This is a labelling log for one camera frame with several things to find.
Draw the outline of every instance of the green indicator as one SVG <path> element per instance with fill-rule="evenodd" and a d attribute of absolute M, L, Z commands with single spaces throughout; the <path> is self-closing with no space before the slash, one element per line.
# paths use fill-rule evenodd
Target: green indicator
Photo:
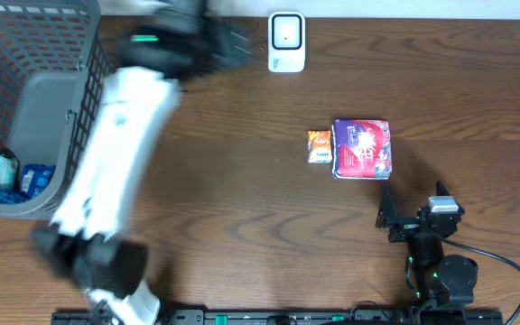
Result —
<path fill-rule="evenodd" d="M 152 35 L 134 35 L 132 42 L 158 42 L 160 39 Z"/>
<path fill-rule="evenodd" d="M 216 316 L 216 325 L 228 325 L 228 316 Z"/>

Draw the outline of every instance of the small orange snack wrapper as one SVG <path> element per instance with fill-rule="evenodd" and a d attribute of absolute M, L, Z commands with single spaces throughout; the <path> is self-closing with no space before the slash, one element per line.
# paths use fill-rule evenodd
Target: small orange snack wrapper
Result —
<path fill-rule="evenodd" d="M 330 131 L 308 131 L 308 163 L 331 163 Z"/>

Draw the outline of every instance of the basket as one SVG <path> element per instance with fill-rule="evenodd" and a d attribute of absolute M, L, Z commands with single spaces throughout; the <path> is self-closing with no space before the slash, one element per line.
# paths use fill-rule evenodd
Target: basket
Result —
<path fill-rule="evenodd" d="M 110 71 L 96 0 L 0 1 L 0 148 L 55 165 L 47 188 L 0 217 L 49 219 L 78 168 Z"/>

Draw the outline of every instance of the white backdrop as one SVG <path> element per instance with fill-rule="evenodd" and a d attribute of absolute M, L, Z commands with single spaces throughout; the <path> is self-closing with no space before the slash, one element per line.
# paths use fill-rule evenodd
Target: white backdrop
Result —
<path fill-rule="evenodd" d="M 129 1 L 157 0 L 100 0 L 102 14 L 133 14 L 122 5 Z M 210 7 L 230 16 L 294 10 L 307 17 L 520 19 L 520 0 L 210 0 Z"/>

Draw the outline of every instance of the wood grain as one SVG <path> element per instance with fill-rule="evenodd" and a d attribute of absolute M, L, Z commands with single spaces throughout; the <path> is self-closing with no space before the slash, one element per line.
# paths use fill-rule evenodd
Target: wood grain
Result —
<path fill-rule="evenodd" d="M 104 18 L 112 58 L 136 23 Z M 187 85 L 144 177 L 132 236 L 150 247 L 155 292 L 211 309 L 414 299 L 405 245 L 374 229 L 380 183 L 306 163 L 306 131 L 342 117 L 389 121 L 403 214 L 443 180 L 467 211 L 453 238 L 520 264 L 520 22 L 309 19 L 306 70 L 292 75 L 265 72 L 264 19 L 238 23 L 258 63 Z M 33 257 L 32 227 L 0 219 L 0 323 L 85 307 Z M 474 306 L 508 318 L 519 274 L 445 250 L 478 262 Z"/>

